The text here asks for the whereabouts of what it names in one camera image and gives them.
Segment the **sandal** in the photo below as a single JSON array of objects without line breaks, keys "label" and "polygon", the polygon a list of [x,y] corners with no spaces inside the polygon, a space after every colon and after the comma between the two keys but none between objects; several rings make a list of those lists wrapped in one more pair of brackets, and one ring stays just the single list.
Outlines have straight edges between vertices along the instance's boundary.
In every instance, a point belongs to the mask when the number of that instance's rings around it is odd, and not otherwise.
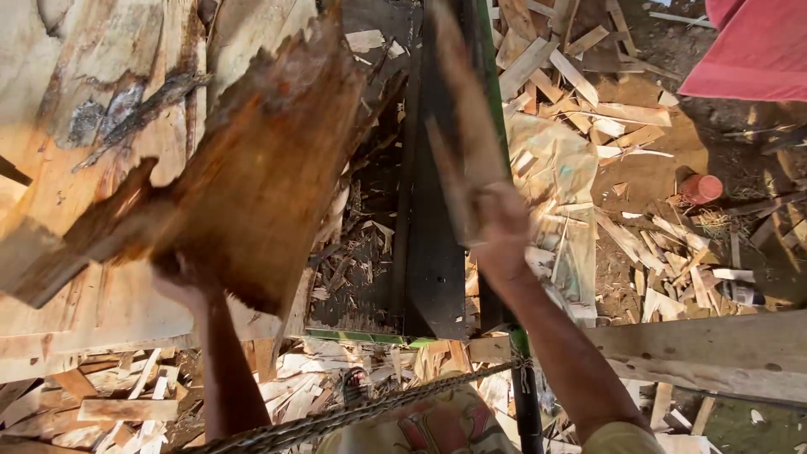
[{"label": "sandal", "polygon": [[345,406],[354,406],[368,399],[367,387],[362,386],[362,380],[367,377],[364,368],[351,368],[342,377],[342,396],[345,398]]}]

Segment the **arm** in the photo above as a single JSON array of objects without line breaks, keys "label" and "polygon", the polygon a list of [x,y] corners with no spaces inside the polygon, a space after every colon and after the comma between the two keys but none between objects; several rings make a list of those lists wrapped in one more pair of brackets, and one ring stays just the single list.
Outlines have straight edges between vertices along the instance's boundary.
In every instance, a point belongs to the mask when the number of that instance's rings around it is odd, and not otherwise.
[{"label": "arm", "polygon": [[204,366],[207,440],[269,426],[269,414],[241,350],[223,289],[215,277],[201,275],[181,255],[176,259],[170,266],[165,260],[162,266],[155,264],[154,287],[194,315]]},{"label": "arm", "polygon": [[529,333],[550,387],[580,441],[609,422],[630,422],[652,434],[617,374],[594,344],[544,292],[524,259],[528,217],[508,183],[479,197],[484,243],[474,248],[479,269]]}]

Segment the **red plastic cup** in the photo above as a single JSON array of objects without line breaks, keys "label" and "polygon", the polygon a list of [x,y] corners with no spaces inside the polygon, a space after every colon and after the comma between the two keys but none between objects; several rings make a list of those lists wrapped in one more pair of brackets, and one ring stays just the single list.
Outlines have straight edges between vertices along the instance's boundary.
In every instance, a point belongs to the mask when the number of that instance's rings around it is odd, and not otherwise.
[{"label": "red plastic cup", "polygon": [[690,204],[702,205],[720,197],[723,183],[712,175],[695,174],[684,180],[679,193]]}]

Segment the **twisted rope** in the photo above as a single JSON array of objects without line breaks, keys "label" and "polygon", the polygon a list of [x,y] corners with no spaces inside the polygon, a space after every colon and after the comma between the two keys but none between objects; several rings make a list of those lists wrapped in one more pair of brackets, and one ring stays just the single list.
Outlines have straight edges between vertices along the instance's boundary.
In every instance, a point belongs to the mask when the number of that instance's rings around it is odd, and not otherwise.
[{"label": "twisted rope", "polygon": [[197,448],[174,451],[177,454],[270,454],[327,435],[336,429],[356,422],[375,418],[380,414],[409,405],[435,394],[443,393],[486,376],[504,372],[512,368],[531,367],[530,359],[514,358],[512,361],[461,376],[453,376],[433,381],[426,385],[389,393],[373,401],[365,401],[354,406],[341,407],[306,418],[285,422],[277,426],[260,427],[242,432],[228,439],[212,440]]}]

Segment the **hand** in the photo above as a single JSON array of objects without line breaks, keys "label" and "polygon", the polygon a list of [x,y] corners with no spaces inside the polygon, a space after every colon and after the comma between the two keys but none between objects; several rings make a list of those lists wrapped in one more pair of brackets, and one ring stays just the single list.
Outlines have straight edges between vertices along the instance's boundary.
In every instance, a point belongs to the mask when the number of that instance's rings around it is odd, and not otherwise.
[{"label": "hand", "polygon": [[206,317],[226,302],[216,277],[196,267],[182,253],[156,257],[152,268],[154,289],[187,307],[194,317]]},{"label": "hand", "polygon": [[533,276],[524,258],[529,215],[510,183],[486,186],[476,199],[482,242],[471,253],[493,289],[502,295],[512,281]]}]

